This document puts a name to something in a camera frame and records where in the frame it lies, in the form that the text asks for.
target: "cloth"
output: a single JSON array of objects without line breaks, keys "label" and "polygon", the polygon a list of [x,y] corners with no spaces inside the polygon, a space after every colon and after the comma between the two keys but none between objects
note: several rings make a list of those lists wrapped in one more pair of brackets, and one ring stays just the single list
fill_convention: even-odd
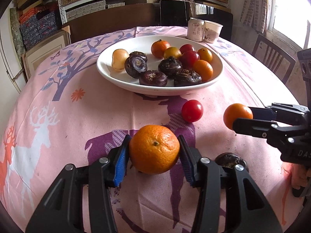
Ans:
[{"label": "cloth", "polygon": [[[235,134],[223,124],[232,103],[263,107],[272,102],[297,104],[284,84],[236,45],[219,39],[210,48],[224,64],[220,80],[199,92],[152,97],[123,90],[96,69],[99,54],[121,40],[146,36],[184,36],[183,27],[146,27],[117,31],[74,43],[48,57],[21,92],[0,147],[0,197],[10,216],[25,231],[48,187],[68,163],[89,165],[147,124],[165,125],[183,134],[202,156],[215,159],[234,152],[249,164],[250,174],[272,205],[283,229],[295,220],[302,200],[291,193],[290,169],[264,139]],[[186,123],[183,104],[204,106],[203,117]],[[121,188],[111,190],[120,233],[191,231],[199,193],[186,182],[180,163],[149,176],[128,164]],[[87,195],[83,198],[85,231],[90,232]],[[222,201],[219,232],[224,230]]]},{"label": "cloth", "polygon": [[245,0],[240,21],[263,33],[267,27],[267,0]]}]

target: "white plate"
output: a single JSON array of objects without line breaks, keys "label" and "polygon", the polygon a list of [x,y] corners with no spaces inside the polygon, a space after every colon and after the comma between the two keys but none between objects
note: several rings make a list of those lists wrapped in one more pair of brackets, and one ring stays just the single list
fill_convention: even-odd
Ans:
[{"label": "white plate", "polygon": [[187,86],[187,87],[174,87],[173,80],[169,80],[166,87],[151,87],[151,86],[143,86],[140,85],[138,79],[134,79],[129,76],[126,71],[116,72],[111,67],[112,62],[112,53],[116,49],[125,49],[128,53],[133,51],[141,51],[146,53],[148,57],[148,70],[158,70],[158,64],[160,63],[161,59],[154,57],[151,54],[151,45],[158,41],[159,39],[166,40],[169,42],[171,46],[175,46],[180,48],[184,44],[191,44],[196,50],[201,48],[206,48],[197,42],[190,41],[188,39],[180,38],[180,37],[170,37],[170,36],[143,36],[143,37],[135,37],[120,41],[118,43],[109,46],[105,49],[97,60],[97,69],[100,74],[107,79],[108,81],[112,82],[116,86],[135,92],[141,93],[146,95],[157,95],[157,96],[172,96],[172,95],[183,95],[189,94],[200,89],[206,88],[216,81],[218,81],[222,71],[223,71],[223,63],[220,57],[210,49],[213,54],[213,60],[211,65],[213,67],[213,76],[212,78],[202,84],[194,85],[194,86]]}]

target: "red cherry tomato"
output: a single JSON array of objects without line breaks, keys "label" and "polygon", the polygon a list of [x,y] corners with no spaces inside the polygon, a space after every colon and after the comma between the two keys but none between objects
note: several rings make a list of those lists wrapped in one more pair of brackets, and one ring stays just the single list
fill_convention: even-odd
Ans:
[{"label": "red cherry tomato", "polygon": [[190,44],[185,44],[182,47],[179,48],[181,54],[187,51],[195,51],[194,47]]},{"label": "red cherry tomato", "polygon": [[180,62],[184,69],[192,69],[193,64],[200,59],[196,51],[187,51],[180,58]]},{"label": "red cherry tomato", "polygon": [[181,108],[181,116],[189,123],[200,120],[202,115],[203,105],[197,100],[189,100]]}]

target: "pink tablecloth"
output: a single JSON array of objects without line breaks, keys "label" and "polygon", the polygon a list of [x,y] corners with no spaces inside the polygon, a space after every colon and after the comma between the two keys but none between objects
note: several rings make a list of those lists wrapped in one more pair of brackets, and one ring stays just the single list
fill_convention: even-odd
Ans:
[{"label": "pink tablecloth", "polygon": [[[39,66],[15,104],[0,148],[1,201],[22,230],[66,164],[91,164],[119,146],[126,134],[133,135],[146,124],[166,125],[176,135],[183,134],[211,159],[223,152],[240,154],[283,229],[293,222],[302,200],[291,193],[291,174],[281,167],[278,150],[264,139],[236,135],[222,121],[232,103],[297,104],[258,60],[219,39],[210,47],[223,58],[222,78],[200,92],[172,97],[128,92],[105,80],[96,69],[97,57],[113,43],[145,35],[183,34],[186,29],[182,27],[113,32],[72,44]],[[180,115],[183,103],[190,99],[199,100],[205,110],[203,118],[193,124]],[[198,191],[186,182],[179,163],[154,176],[128,168],[122,188],[111,192],[111,200],[120,233],[186,233],[191,230]],[[90,231],[87,207],[84,211],[85,229]],[[222,212],[220,231],[224,221]]]}]

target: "window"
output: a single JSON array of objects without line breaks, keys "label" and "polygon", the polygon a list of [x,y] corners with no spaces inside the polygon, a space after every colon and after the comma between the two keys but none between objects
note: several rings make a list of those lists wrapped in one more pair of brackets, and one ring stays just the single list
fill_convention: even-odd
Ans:
[{"label": "window", "polygon": [[270,22],[273,29],[302,49],[311,48],[311,5],[308,0],[275,0],[273,4],[275,4],[275,8],[272,8],[274,17],[272,16]]}]

